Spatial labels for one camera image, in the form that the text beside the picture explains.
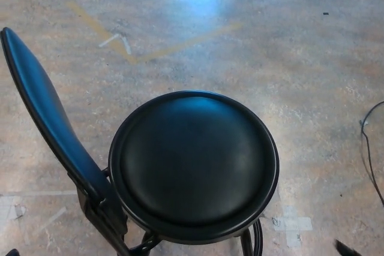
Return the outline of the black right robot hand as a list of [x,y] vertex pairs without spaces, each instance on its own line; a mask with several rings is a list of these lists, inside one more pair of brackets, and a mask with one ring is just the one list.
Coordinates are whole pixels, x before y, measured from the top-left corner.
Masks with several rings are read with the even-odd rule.
[[334,240],[334,246],[341,256],[361,256],[356,250],[348,247],[338,239]]

